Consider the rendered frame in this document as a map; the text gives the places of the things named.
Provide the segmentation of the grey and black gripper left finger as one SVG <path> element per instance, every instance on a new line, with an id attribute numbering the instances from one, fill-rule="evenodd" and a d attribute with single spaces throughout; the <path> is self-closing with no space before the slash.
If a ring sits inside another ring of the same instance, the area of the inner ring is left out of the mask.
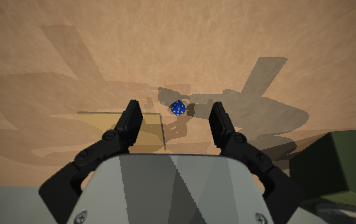
<path id="1" fill-rule="evenodd" d="M 83 192 L 81 184 L 90 172 L 112 156 L 130 153 L 128 148 L 136 143 L 142 120 L 139 102 L 130 100 L 114 129 L 106 131 L 101 140 L 80 151 L 73 162 L 41 185 L 38 193 L 57 224 L 67 224 Z"/>

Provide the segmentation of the tan mat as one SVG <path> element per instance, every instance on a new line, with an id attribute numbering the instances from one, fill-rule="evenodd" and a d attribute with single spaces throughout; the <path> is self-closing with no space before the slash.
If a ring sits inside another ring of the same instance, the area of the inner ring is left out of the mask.
<path id="1" fill-rule="evenodd" d="M 77 112 L 77 115 L 100 138 L 115 128 L 123 112 Z M 165 152 L 160 113 L 142 113 L 143 120 L 133 146 L 129 151 Z"/>

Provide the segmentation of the blue die with white pips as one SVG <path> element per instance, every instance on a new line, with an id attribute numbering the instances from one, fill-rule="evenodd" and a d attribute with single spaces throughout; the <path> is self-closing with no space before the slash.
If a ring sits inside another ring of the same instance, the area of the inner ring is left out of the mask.
<path id="1" fill-rule="evenodd" d="M 171 111 L 176 116 L 179 116 L 179 115 L 185 113 L 185 105 L 180 100 L 178 100 L 172 104 Z"/>

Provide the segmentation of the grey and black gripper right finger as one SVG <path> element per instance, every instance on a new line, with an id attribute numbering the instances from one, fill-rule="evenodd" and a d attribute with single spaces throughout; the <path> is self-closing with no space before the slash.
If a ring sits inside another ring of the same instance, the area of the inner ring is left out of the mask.
<path id="1" fill-rule="evenodd" d="M 262 151 L 236 132 L 221 102 L 213 104 L 209 124 L 219 155 L 232 157 L 244 163 L 265 187 L 263 199 L 274 224 L 287 224 L 305 198 L 302 188 L 287 176 Z M 222 154 L 222 152 L 224 152 Z"/>

